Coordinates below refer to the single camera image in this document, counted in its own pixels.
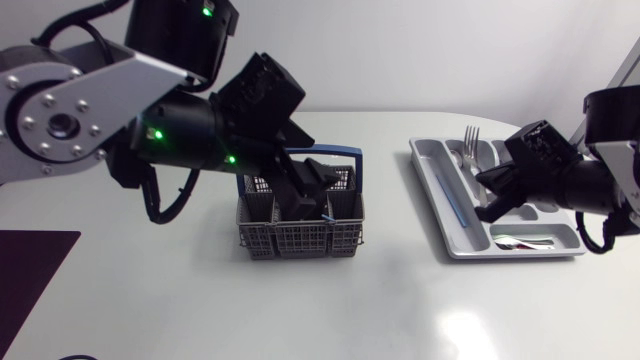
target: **white table surface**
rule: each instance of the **white table surface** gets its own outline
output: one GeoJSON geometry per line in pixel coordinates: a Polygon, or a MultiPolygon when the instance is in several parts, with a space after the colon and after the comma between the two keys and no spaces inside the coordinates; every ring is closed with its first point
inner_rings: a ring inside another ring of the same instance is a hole
{"type": "MultiPolygon", "coordinates": [[[[515,127],[444,113],[294,120],[318,143],[363,149],[366,243],[354,258],[251,261],[229,174],[201,174],[163,226],[105,165],[7,184],[0,229],[83,235],[5,358],[638,359],[638,237],[575,259],[447,255],[409,138],[462,137],[467,124],[506,138],[515,127]]],[[[187,171],[159,175],[168,203],[187,171]]]]}

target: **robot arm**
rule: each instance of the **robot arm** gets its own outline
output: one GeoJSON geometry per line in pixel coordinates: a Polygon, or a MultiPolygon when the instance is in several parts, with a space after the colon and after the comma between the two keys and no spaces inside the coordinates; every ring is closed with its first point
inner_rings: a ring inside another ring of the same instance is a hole
{"type": "Polygon", "coordinates": [[[524,127],[505,141],[513,161],[476,176],[498,195],[476,208],[494,222],[525,202],[576,211],[585,246],[595,253],[613,248],[615,237],[640,233],[640,86],[601,90],[585,99],[585,144],[596,157],[585,160],[549,123],[524,127]],[[608,215],[603,246],[584,229],[584,212],[608,215]]]}
{"type": "Polygon", "coordinates": [[[156,223],[180,212],[199,170],[264,177],[286,204],[287,219],[321,206],[315,199],[339,177],[289,157],[287,147],[314,140],[289,119],[305,93],[282,66],[256,54],[208,100],[190,93],[215,80],[238,18],[228,0],[136,0],[122,46],[88,21],[126,2],[78,10],[52,23],[34,46],[0,52],[0,183],[72,174],[106,158],[123,187],[142,188],[156,223]],[[49,49],[69,26],[95,41],[49,49]],[[151,164],[192,169],[165,212],[151,164]]]}

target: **cutlery tray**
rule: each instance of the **cutlery tray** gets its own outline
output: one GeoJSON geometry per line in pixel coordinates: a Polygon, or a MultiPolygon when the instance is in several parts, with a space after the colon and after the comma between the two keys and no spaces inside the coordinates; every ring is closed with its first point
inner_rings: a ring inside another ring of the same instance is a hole
{"type": "MultiPolygon", "coordinates": [[[[474,211],[474,207],[480,205],[477,200],[480,185],[467,167],[458,166],[451,152],[462,156],[461,139],[412,138],[409,143],[413,165],[436,213],[451,257],[565,257],[586,252],[567,212],[552,205],[526,203],[493,224],[481,222],[474,211]],[[554,249],[504,250],[493,240],[497,235],[548,236],[553,240],[554,249]]],[[[510,160],[503,141],[478,141],[478,165],[482,170],[510,160]]],[[[489,193],[489,202],[493,199],[495,195],[489,193]]]]}

